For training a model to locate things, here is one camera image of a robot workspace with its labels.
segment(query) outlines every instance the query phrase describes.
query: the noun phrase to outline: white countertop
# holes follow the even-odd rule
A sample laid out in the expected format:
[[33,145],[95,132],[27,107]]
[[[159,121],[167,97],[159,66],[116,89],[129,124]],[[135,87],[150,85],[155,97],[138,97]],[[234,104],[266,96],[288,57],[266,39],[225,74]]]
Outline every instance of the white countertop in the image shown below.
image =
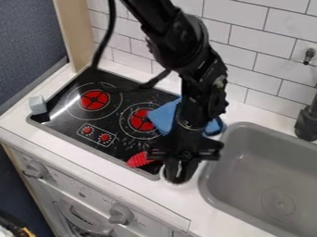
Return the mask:
[[[152,77],[105,60],[101,62],[101,68],[138,81]],[[272,236],[207,204],[197,188],[199,172],[190,182],[181,186],[170,185],[163,180],[151,181],[27,123],[26,118],[31,114],[28,98],[42,94],[48,99],[74,76],[70,65],[67,65],[10,108],[0,118],[0,141],[62,167],[73,175],[85,177],[87,182],[102,188],[106,193],[195,236]],[[178,84],[173,81],[163,81],[158,87],[174,93],[180,92]],[[294,119],[234,101],[222,118],[227,124],[248,121],[294,135]]]

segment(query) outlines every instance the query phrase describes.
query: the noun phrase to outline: red object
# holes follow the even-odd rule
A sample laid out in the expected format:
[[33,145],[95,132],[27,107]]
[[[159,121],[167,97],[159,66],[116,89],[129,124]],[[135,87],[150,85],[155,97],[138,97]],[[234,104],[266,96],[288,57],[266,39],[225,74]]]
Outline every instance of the red object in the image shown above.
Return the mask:
[[141,152],[139,154],[136,154],[135,156],[132,156],[128,160],[127,164],[131,168],[138,168],[138,167],[148,165],[154,161],[155,160],[148,160],[147,159],[147,152]]
[[137,131],[152,131],[155,129],[154,124],[148,120],[148,109],[140,109],[130,116],[131,126]]
[[91,127],[84,127],[83,128],[83,133],[85,134],[89,134],[93,131],[93,129]]
[[81,105],[84,109],[97,110],[106,106],[109,95],[102,91],[90,91],[82,95]]
[[108,139],[109,139],[109,135],[107,135],[105,133],[100,136],[100,140],[102,142],[106,142]]

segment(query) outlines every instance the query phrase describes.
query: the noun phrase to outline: gray wall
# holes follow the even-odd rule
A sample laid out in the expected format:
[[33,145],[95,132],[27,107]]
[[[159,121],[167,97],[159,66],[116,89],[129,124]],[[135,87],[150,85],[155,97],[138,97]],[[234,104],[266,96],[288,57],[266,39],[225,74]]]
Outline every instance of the gray wall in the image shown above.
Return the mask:
[[[57,62],[65,57],[52,0],[0,0],[0,115],[43,80],[43,74],[60,68]],[[53,237],[0,146],[1,211],[25,222],[36,236]]]
[[65,56],[52,0],[0,0],[0,105]]

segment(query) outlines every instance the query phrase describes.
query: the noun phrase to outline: faucet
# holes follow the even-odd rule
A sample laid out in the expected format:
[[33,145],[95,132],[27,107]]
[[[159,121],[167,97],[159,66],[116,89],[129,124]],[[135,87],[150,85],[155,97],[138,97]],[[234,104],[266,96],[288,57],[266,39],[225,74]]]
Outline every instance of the faucet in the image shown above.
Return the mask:
[[[303,62],[304,65],[309,65],[315,55],[316,51],[314,49],[308,49]],[[311,105],[300,111],[295,124],[295,134],[298,138],[309,142],[317,140],[317,94],[313,98]]]

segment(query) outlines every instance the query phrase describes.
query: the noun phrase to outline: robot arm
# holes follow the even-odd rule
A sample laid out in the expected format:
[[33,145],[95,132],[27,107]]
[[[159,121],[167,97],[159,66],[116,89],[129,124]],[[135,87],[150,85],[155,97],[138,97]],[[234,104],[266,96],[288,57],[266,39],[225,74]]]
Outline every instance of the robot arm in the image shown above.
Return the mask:
[[155,59],[182,78],[182,102],[169,135],[149,145],[162,159],[173,183],[191,179],[202,159],[219,159],[223,145],[202,136],[209,121],[225,113],[227,68],[209,45],[202,21],[186,15],[170,0],[121,0],[141,22]]

